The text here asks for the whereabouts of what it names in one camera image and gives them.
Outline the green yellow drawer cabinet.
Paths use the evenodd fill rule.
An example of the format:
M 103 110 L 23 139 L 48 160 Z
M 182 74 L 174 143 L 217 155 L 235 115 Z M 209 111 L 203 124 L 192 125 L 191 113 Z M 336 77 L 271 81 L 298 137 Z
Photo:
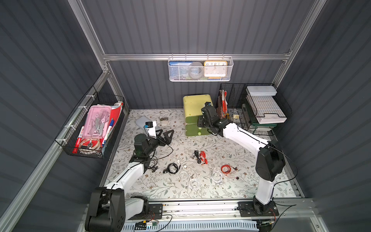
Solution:
M 206 128 L 198 126 L 198 119 L 199 116 L 203 115 L 202 108 L 205 106 L 206 102 L 210 102 L 211 105 L 213 105 L 209 94 L 189 95 L 183 97 L 186 136 L 192 137 L 210 134 Z

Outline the red earphones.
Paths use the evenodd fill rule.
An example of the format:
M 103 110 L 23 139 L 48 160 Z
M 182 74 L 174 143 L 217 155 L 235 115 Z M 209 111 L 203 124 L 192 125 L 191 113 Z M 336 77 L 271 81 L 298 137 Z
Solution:
M 208 160 L 206 158 L 206 153 L 204 151 L 200 152 L 200 159 L 201 159 L 203 165 L 208 164 Z
M 220 171 L 223 175 L 225 175 L 228 178 L 239 180 L 240 178 L 235 175 L 235 173 L 238 171 L 238 167 L 230 166 L 229 164 L 224 164 L 220 167 Z

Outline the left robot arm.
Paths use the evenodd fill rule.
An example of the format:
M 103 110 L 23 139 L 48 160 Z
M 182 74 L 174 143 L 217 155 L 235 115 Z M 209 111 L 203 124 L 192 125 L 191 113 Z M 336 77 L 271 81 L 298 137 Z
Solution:
M 138 134 L 134 137 L 134 152 L 126 167 L 112 182 L 97 187 L 91 194 L 85 221 L 87 232 L 120 232 L 124 223 L 136 216 L 149 212 L 148 199 L 132 197 L 126 199 L 126 192 L 149 169 L 151 155 L 157 147 L 169 146 L 174 130 L 155 131 L 155 136 Z

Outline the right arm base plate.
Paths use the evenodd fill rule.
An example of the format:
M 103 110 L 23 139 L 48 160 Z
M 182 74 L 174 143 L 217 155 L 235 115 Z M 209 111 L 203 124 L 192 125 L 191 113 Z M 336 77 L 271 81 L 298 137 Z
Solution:
M 238 202 L 237 210 L 241 217 L 274 217 L 280 215 L 274 201 L 270 201 L 267 205 L 252 201 Z

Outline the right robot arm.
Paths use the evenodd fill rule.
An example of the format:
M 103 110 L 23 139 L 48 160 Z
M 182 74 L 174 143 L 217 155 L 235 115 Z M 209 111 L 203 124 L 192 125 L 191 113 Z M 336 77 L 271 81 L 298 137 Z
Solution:
M 198 126 L 209 133 L 229 139 L 247 149 L 256 157 L 255 170 L 259 176 L 257 192 L 253 197 L 252 210 L 258 216 L 273 210 L 273 192 L 278 184 L 278 176 L 286 166 L 284 154 L 276 148 L 276 141 L 261 139 L 240 128 L 233 121 L 221 119 L 216 108 L 205 102 L 198 118 Z

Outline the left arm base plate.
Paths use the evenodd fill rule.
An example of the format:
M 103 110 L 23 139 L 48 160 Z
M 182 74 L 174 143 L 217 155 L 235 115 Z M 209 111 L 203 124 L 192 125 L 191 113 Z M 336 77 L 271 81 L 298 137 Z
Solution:
M 150 220 L 150 219 L 161 219 L 163 214 L 163 204 L 149 204 L 146 213 L 140 213 L 134 215 L 128 220 Z

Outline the black earphones near left arm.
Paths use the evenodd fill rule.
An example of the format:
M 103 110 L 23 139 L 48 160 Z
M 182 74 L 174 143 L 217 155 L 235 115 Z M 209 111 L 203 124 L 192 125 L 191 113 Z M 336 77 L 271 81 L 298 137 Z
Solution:
M 149 162 L 148 169 L 151 170 L 153 173 L 158 169 L 158 158 L 153 157 L 151 161 Z

